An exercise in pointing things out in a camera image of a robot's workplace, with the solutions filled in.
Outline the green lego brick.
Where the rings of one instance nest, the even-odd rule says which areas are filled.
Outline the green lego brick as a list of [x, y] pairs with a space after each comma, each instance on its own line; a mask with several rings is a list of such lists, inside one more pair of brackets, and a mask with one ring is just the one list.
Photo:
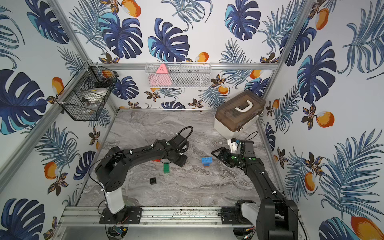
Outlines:
[[170, 173], [170, 165], [169, 164], [164, 164], [163, 165], [163, 170], [164, 170], [164, 174], [169, 174]]

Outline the light blue lego brick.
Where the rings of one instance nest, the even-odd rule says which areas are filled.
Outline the light blue lego brick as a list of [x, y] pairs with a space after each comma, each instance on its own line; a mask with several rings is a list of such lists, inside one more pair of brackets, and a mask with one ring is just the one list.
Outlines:
[[201, 162], [203, 165], [210, 165], [213, 163], [213, 158], [212, 157], [204, 157], [204, 158], [201, 158]]

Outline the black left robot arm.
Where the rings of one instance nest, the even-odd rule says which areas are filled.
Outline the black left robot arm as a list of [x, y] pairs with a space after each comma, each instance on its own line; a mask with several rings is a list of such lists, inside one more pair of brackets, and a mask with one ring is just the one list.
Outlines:
[[175, 140], [156, 140], [153, 144], [133, 150], [113, 147], [95, 167], [95, 173], [105, 193], [109, 213], [115, 215], [125, 208], [122, 185], [128, 171], [133, 167], [153, 160], [167, 160], [179, 167], [187, 161], [185, 152], [189, 141], [182, 138]]

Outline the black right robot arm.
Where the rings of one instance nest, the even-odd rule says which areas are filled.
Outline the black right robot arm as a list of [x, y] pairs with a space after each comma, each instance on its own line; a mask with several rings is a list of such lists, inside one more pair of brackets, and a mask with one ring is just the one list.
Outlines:
[[260, 204], [238, 200], [234, 207], [223, 207], [219, 216], [223, 224], [255, 226], [259, 240], [297, 240], [299, 238], [298, 207], [288, 201], [273, 184], [261, 159], [249, 149], [239, 154], [219, 148], [212, 155], [230, 168], [240, 168], [251, 180]]

